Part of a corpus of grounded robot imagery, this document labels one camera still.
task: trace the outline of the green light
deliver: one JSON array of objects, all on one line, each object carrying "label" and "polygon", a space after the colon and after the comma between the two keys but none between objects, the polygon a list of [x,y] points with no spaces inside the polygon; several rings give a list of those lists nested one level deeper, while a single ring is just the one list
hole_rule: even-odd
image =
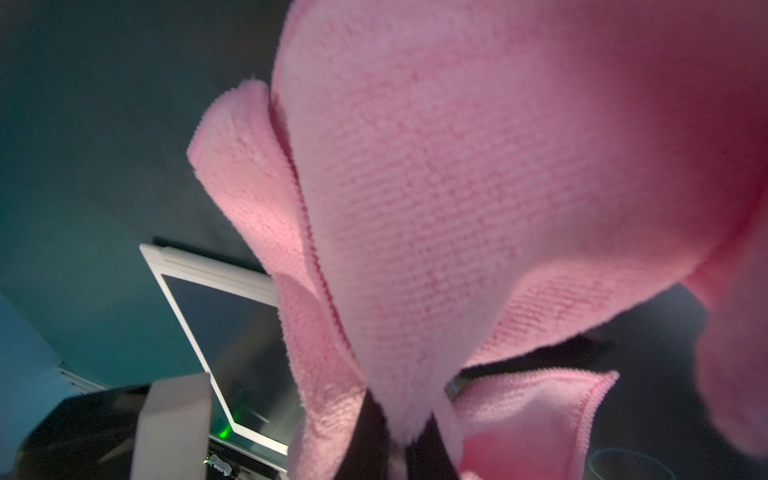
[{"label": "green light", "polygon": [[226,437],[230,436],[230,433],[232,433],[232,427],[227,425],[227,427],[219,433],[219,438],[225,439]]}]

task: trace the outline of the folded towel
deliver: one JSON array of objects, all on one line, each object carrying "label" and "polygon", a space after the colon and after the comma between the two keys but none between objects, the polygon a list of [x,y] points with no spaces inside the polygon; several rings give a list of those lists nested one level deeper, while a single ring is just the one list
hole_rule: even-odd
[{"label": "folded towel", "polygon": [[[612,374],[501,377],[441,407],[444,385],[680,280],[714,311],[715,425],[767,453],[767,18],[757,0],[294,2],[271,97],[222,96],[188,155],[275,279],[307,410],[296,478],[333,477],[366,387],[403,445],[434,410],[462,471],[580,478]],[[562,470],[479,446],[528,452],[545,423]]]}]

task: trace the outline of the white device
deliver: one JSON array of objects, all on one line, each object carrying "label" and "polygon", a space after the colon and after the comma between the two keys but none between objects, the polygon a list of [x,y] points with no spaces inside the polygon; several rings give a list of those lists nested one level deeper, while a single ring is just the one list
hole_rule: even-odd
[{"label": "white device", "polygon": [[140,245],[233,432],[285,455],[303,410],[272,280],[173,247]]}]

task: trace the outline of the cable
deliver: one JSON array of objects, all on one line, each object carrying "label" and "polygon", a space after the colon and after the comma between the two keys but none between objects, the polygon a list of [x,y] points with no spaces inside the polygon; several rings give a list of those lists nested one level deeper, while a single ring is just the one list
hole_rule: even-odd
[{"label": "cable", "polygon": [[646,455],[643,452],[637,452],[635,450],[630,449],[622,449],[619,447],[611,447],[609,449],[600,449],[596,452],[592,453],[592,455],[589,455],[589,460],[587,460],[587,465],[589,466],[590,471],[594,474],[594,476],[598,477],[599,480],[607,480],[603,475],[600,475],[595,469],[593,462],[595,459],[607,454],[607,453],[625,453],[628,455],[635,455],[637,457],[645,458],[646,460],[650,460],[656,465],[659,465],[661,468],[664,469],[665,472],[667,472],[671,478],[671,480],[677,480],[677,476],[675,476],[674,472],[667,467],[664,463],[656,460],[654,457],[650,455]]}]

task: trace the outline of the teal wall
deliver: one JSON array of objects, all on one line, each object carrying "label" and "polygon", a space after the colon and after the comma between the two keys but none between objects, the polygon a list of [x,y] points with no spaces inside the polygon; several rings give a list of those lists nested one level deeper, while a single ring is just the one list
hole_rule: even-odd
[{"label": "teal wall", "polygon": [[217,95],[268,77],[286,7],[0,5],[0,290],[76,373],[200,370],[139,243],[260,270],[185,150]]},{"label": "teal wall", "polygon": [[0,474],[12,469],[24,437],[68,396],[61,359],[0,293]]}]

